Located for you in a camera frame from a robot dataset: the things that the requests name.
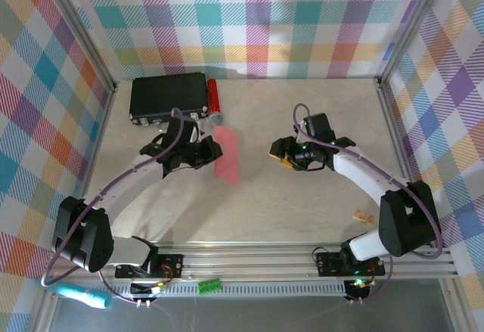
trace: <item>pink paper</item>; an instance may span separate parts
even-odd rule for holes
[[[222,147],[223,156],[215,161],[215,174],[223,182],[239,183],[239,137],[224,126],[215,126],[215,141]]]

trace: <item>metal bracket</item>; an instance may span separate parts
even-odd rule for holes
[[[385,275],[385,265],[380,258],[372,258],[348,270],[339,253],[317,253],[318,275],[320,277],[373,277]]]
[[[131,265],[118,265],[114,272],[115,279],[180,279],[183,270],[182,254],[158,254],[154,261],[157,265],[151,274],[142,274],[133,269]]]

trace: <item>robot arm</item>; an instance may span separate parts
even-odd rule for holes
[[[350,139],[336,138],[324,113],[306,117],[301,123],[306,133],[318,141],[338,145],[357,154],[361,150]],[[358,268],[365,261],[391,254],[402,256],[436,239],[430,221],[422,209],[402,189],[390,183],[375,169],[349,154],[311,142],[295,128],[296,136],[275,141],[269,155],[296,171],[311,172],[327,166],[349,178],[380,207],[378,229],[341,244],[340,258],[346,269]],[[313,162],[321,167],[309,168]],[[435,204],[429,186],[422,181],[394,177],[413,191],[438,224]]]
[[[143,166],[135,168],[135,165],[156,157],[167,149],[175,140],[179,129],[180,119],[173,117],[166,134],[158,135],[140,150],[131,167],[134,172],[101,196],[95,207],[82,220],[81,225],[76,228],[61,252],[62,257],[90,272],[101,270],[106,265],[120,264],[137,266],[148,274],[157,268],[160,261],[156,246],[139,237],[113,237],[110,226],[141,192],[164,179],[182,163],[198,169],[222,155],[220,146],[212,137],[202,138],[198,123],[192,118],[185,117],[183,132],[176,146],[156,161],[146,162]],[[82,199],[68,197],[62,201],[52,239],[53,251],[57,251],[73,223],[96,197],[98,194],[88,194]]]

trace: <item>metal frame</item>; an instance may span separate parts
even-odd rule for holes
[[[99,149],[101,148],[101,144],[104,138],[104,134],[106,133],[106,128],[107,128],[107,122],[109,122],[109,118],[111,115],[111,110],[113,109],[114,101],[116,100],[116,91],[118,89],[118,84],[116,84],[116,87],[113,89],[113,91],[108,95],[107,99],[107,106],[106,106],[106,112],[104,113],[104,118],[103,122],[101,125],[101,130],[99,132],[98,139],[96,140],[96,145],[95,148],[92,152],[92,159],[91,162],[88,164],[87,172],[86,172],[86,178],[85,178],[85,183],[84,186],[82,187],[81,194],[86,194],[89,188],[89,184],[91,183],[91,178],[94,173],[94,167],[96,164],[96,161],[98,160],[98,155],[99,155]]]
[[[289,244],[289,243],[189,243],[160,245],[160,253],[183,254],[183,270],[180,282],[205,281],[220,278],[223,282],[268,282],[268,281],[335,281],[346,277],[318,277],[317,265],[312,251],[324,247],[338,252],[339,244]],[[422,253],[434,253],[435,248],[420,248]],[[388,258],[383,258],[386,270]],[[60,275],[72,268],[67,260],[59,260],[54,275]],[[114,280],[114,268],[106,268],[104,275]],[[444,249],[437,260],[422,259],[413,254],[394,258],[392,277],[395,279],[456,278],[457,269],[448,249]],[[82,283],[98,281],[96,274],[80,269],[66,281]],[[130,279],[135,283],[156,282],[158,279]]]
[[[96,289],[108,291],[108,289],[100,282],[84,282],[78,283],[82,287],[93,287]],[[130,293],[130,283],[111,281],[110,286],[119,294],[123,296],[134,298],[136,294]],[[158,298],[170,298],[173,296],[189,296],[189,297],[279,297],[279,296],[346,296],[346,288],[344,281],[296,281],[286,283],[284,281],[266,281],[266,282],[233,282],[225,281],[221,285],[221,289],[212,292],[208,295],[200,295],[198,290],[198,282],[184,281],[182,283],[171,281],[166,289],[157,295]]]
[[[383,111],[383,117],[385,118],[386,127],[388,128],[390,141],[392,142],[393,150],[395,151],[396,161],[399,164],[400,172],[404,178],[415,182],[416,178],[411,170],[410,162],[408,161],[405,147],[403,146],[402,137],[400,137],[396,125],[396,117],[393,113],[388,96],[386,95],[386,88],[382,86],[379,79],[374,79],[374,84]]]
[[[91,40],[91,36],[88,34],[87,29],[82,24],[82,20],[72,2],[70,0],[54,0],[54,2],[59,7],[60,12],[73,32],[73,35],[82,46],[82,50],[84,50],[86,57],[98,73],[103,85],[113,91],[116,86],[116,80],[107,69],[101,54]]]
[[[478,330],[469,303],[464,295],[461,280],[459,278],[441,279],[440,287],[454,329],[459,332]]]
[[[395,49],[393,50],[393,53],[382,72],[381,82],[384,85],[388,83],[391,75],[402,61],[403,55],[408,50],[408,47],[413,41],[415,35],[417,35],[420,25],[423,23],[425,16],[430,11],[434,1],[435,0],[420,0],[417,3],[414,13],[411,15],[411,19],[408,21],[405,31],[403,31],[398,41],[396,41]]]
[[[48,332],[58,300],[58,294],[38,288],[26,332]]]
[[[114,77],[117,80],[126,79],[126,74],[123,69],[123,66],[119,62],[119,58],[116,56],[116,52],[114,51],[114,48],[107,37],[106,31],[104,31],[104,27],[101,23],[101,20],[97,16],[91,1],[90,0],[78,0],[78,1],[81,4],[82,8],[84,9],[84,12],[88,17],[89,21],[91,22],[92,28],[94,30],[94,33],[98,41],[102,44],[102,47],[104,47],[104,50],[107,53],[107,56],[111,60],[111,69],[113,71]]]

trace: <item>plaid wallpaper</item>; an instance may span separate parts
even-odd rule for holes
[[[53,0],[0,0],[0,331],[27,326],[57,207],[82,189],[107,96]]]
[[[226,79],[373,77],[417,0],[72,1],[119,77]]]
[[[388,64],[388,60],[391,58],[395,46],[402,37],[403,32],[407,29],[408,22],[410,22],[419,1],[420,0],[410,0],[410,2],[408,3],[408,7],[405,9],[405,13],[401,17],[400,23],[397,26],[395,32],[393,33],[392,40],[386,48],[385,55],[383,56],[383,59],[380,62],[380,66],[378,67],[378,70],[375,74],[376,77],[381,76],[383,71],[385,70],[385,67]]]
[[[484,330],[484,0],[436,0],[389,96]]]

